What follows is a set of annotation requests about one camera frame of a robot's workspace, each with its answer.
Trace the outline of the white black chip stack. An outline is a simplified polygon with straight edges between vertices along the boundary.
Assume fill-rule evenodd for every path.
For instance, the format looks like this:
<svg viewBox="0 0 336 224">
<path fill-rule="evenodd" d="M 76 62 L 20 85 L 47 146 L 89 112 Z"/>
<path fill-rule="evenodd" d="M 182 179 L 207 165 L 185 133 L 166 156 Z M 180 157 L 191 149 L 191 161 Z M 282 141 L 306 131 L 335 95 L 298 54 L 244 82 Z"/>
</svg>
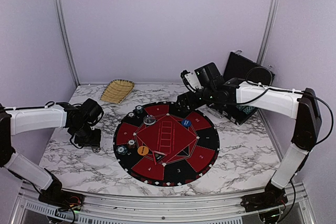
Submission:
<svg viewBox="0 0 336 224">
<path fill-rule="evenodd" d="M 100 147 L 92 147 L 91 149 L 92 149 L 92 151 L 93 151 L 94 153 L 98 153 L 98 152 L 101 151 L 101 148 L 100 148 Z"/>
</svg>

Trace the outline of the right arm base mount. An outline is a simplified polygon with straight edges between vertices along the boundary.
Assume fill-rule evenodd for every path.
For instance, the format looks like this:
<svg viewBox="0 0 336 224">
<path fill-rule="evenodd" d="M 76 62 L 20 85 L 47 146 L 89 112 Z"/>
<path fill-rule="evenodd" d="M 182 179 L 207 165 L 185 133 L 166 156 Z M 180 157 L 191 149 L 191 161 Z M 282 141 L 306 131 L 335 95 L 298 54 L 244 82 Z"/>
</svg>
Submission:
<svg viewBox="0 0 336 224">
<path fill-rule="evenodd" d="M 245 208 L 246 212 L 251 212 L 280 206 L 287 202 L 285 190 L 276 187 L 270 180 L 262 193 L 242 196 L 240 205 Z"/>
</svg>

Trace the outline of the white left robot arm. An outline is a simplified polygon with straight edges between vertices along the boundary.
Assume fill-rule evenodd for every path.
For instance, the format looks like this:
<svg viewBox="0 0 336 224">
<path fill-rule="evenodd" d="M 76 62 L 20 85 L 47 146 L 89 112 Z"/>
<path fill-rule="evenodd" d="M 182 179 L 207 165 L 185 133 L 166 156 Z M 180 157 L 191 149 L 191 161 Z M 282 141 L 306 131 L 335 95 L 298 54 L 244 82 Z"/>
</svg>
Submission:
<svg viewBox="0 0 336 224">
<path fill-rule="evenodd" d="M 46 169 L 36 165 L 12 146 L 12 136 L 42 129 L 65 128 L 70 144 L 81 149 L 100 148 L 101 130 L 95 126 L 104 115 L 102 107 L 93 99 L 82 104 L 48 102 L 44 106 L 1 107 L 1 167 L 31 182 L 54 205 L 66 202 L 62 184 Z"/>
</svg>

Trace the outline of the black triangular button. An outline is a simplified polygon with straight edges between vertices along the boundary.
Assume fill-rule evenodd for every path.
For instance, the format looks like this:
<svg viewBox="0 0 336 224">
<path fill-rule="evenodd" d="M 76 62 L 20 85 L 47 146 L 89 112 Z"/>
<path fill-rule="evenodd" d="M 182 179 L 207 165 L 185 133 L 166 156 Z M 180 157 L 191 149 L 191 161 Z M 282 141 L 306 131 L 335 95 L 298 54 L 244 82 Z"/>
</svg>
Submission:
<svg viewBox="0 0 336 224">
<path fill-rule="evenodd" d="M 166 156 L 165 153 L 162 153 L 162 152 L 159 152 L 159 151 L 153 151 L 153 160 L 154 160 L 154 163 L 157 164 L 165 156 Z"/>
</svg>

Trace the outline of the blue green chip stack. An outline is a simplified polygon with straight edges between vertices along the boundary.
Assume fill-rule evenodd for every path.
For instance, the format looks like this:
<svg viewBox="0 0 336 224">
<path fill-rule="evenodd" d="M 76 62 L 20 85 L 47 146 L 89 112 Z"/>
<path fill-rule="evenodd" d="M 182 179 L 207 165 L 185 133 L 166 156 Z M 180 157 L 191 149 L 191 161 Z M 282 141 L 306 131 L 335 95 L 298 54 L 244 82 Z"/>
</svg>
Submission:
<svg viewBox="0 0 336 224">
<path fill-rule="evenodd" d="M 129 112 L 129 113 L 127 114 L 127 117 L 129 117 L 129 118 L 133 118 L 133 117 L 134 117 L 134 113 L 133 113 L 133 112 Z"/>
</svg>

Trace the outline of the clear round dealer button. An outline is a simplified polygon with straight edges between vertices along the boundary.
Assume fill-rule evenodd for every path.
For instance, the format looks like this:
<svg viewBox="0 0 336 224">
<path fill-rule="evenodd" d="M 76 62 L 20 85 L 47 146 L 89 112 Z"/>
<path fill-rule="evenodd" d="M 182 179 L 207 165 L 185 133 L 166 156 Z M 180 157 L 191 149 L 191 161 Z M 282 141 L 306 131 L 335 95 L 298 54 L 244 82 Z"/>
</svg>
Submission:
<svg viewBox="0 0 336 224">
<path fill-rule="evenodd" d="M 156 118 L 153 115 L 147 115 L 143 119 L 143 123 L 147 126 L 153 125 L 156 122 Z"/>
</svg>

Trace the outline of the blue round blind button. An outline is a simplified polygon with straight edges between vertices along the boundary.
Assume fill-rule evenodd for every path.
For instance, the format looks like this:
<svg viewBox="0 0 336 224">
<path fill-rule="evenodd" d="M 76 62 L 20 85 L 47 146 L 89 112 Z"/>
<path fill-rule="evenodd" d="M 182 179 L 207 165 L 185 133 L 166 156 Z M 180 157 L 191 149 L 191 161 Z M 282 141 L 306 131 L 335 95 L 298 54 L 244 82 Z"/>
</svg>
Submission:
<svg viewBox="0 0 336 224">
<path fill-rule="evenodd" d="M 191 126 L 191 121 L 190 120 L 187 120 L 187 119 L 184 119 L 181 124 L 184 126 L 184 127 L 190 127 Z"/>
</svg>

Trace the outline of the small orange black chip pile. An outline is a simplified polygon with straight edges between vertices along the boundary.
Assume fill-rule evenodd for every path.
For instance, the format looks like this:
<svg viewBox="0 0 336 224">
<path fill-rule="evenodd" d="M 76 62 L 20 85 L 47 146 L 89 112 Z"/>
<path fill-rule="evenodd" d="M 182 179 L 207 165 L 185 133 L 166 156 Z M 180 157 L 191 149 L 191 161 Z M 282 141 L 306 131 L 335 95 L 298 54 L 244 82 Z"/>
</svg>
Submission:
<svg viewBox="0 0 336 224">
<path fill-rule="evenodd" d="M 127 147 L 128 148 L 135 148 L 136 147 L 136 142 L 133 139 L 128 140 L 127 142 Z"/>
</svg>

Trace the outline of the orange round blind button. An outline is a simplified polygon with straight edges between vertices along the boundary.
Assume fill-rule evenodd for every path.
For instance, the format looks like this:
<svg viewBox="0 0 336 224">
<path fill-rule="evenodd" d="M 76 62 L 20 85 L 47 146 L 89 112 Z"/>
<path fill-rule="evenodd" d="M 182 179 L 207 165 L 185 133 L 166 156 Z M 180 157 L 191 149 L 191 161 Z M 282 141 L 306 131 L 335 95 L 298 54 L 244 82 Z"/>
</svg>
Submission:
<svg viewBox="0 0 336 224">
<path fill-rule="evenodd" d="M 146 156 L 149 153 L 149 148 L 147 146 L 142 145 L 137 149 L 137 152 L 141 156 Z"/>
</svg>

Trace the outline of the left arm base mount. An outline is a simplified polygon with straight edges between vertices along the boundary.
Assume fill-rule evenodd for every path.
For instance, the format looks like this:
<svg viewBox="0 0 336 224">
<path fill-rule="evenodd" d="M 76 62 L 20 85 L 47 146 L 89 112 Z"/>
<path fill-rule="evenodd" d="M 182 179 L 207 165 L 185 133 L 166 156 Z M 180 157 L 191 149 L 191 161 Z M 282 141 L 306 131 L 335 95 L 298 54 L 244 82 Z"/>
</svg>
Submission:
<svg viewBox="0 0 336 224">
<path fill-rule="evenodd" d="M 84 196 L 79 193 L 72 193 L 62 189 L 62 183 L 53 174 L 50 174 L 53 179 L 51 185 L 46 189 L 41 189 L 38 200 L 46 204 L 58 206 L 65 210 L 81 210 Z"/>
</svg>

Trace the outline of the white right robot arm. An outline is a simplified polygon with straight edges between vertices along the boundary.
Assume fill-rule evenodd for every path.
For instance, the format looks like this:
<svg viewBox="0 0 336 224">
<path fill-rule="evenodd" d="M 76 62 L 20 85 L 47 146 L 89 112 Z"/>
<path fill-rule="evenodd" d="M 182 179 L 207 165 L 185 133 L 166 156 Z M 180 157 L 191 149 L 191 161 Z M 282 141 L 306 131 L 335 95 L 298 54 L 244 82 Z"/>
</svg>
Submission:
<svg viewBox="0 0 336 224">
<path fill-rule="evenodd" d="M 247 105 L 296 121 L 291 144 L 268 183 L 270 188 L 260 195 L 263 206 L 273 206 L 280 199 L 279 190 L 286 187 L 317 144 L 322 120 L 314 90 L 287 90 L 241 78 L 225 81 L 213 62 L 194 72 L 184 70 L 181 79 L 188 89 L 177 97 L 181 110 L 195 110 L 205 104 Z"/>
</svg>

